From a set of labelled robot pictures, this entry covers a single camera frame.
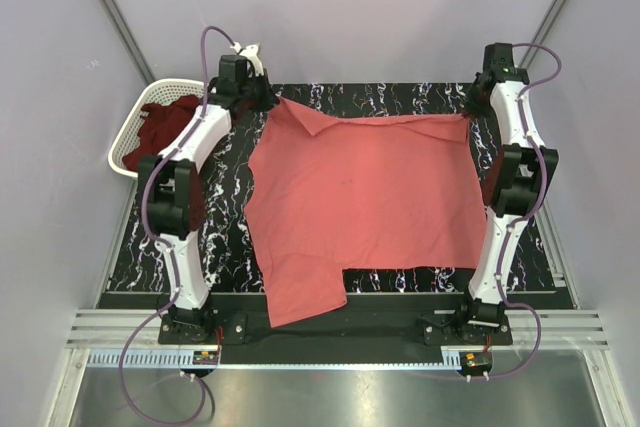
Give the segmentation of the pink t shirt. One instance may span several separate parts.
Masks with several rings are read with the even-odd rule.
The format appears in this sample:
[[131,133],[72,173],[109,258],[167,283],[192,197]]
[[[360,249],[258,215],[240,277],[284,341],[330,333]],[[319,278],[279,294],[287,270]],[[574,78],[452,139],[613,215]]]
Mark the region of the pink t shirt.
[[470,122],[338,118],[282,99],[245,215],[274,327],[345,305],[348,269],[473,269],[486,231]]

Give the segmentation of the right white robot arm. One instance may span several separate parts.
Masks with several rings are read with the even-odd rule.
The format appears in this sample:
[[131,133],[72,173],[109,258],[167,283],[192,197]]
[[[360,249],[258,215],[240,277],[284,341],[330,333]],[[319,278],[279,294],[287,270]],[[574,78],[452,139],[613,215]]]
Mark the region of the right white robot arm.
[[509,333],[506,289],[520,237],[541,208],[559,154],[545,146],[530,106],[530,90],[553,80],[562,63],[557,55],[551,76],[531,81],[514,61],[510,43],[485,47],[482,70],[467,94],[465,112],[496,116],[501,146],[481,183],[487,229],[478,267],[455,312],[453,330],[463,342],[484,345]]

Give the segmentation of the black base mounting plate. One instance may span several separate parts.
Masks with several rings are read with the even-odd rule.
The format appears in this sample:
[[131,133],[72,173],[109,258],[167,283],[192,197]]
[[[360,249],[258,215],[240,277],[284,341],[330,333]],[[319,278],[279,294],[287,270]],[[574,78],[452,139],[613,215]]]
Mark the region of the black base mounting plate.
[[343,307],[273,327],[265,295],[215,293],[197,314],[164,315],[159,341],[219,342],[226,365],[276,368],[427,364],[442,360],[444,347],[512,345],[504,310],[473,309],[462,293],[351,294]]

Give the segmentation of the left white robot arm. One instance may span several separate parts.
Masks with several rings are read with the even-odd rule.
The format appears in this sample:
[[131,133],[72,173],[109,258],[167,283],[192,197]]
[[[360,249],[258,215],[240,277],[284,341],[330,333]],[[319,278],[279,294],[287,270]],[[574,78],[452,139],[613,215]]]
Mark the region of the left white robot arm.
[[170,294],[159,309],[167,342],[208,341],[216,319],[202,271],[199,232],[205,222],[200,170],[217,144],[248,111],[278,103],[256,44],[223,55],[194,114],[167,147],[142,157],[138,167],[140,218],[164,257]]

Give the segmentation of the white plastic laundry basket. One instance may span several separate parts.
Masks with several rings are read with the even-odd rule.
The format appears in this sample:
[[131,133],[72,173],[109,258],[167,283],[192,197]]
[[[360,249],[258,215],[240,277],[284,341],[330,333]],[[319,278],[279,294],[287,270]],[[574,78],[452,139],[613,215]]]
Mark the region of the white plastic laundry basket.
[[127,178],[137,178],[137,173],[125,166],[123,158],[140,144],[138,131],[143,124],[142,107],[144,105],[156,103],[167,106],[182,96],[201,97],[203,93],[202,81],[165,78],[149,84],[134,103],[109,149],[107,161],[111,169]]

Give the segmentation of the dark red t shirt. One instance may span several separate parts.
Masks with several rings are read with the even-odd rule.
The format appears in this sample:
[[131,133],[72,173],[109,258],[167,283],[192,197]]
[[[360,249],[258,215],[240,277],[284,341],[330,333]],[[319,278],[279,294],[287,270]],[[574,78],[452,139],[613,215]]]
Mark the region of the dark red t shirt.
[[169,146],[188,125],[201,105],[196,95],[185,95],[169,105],[147,103],[141,107],[142,125],[137,131],[139,146],[123,157],[125,167],[137,172],[139,161],[146,155],[156,155]]

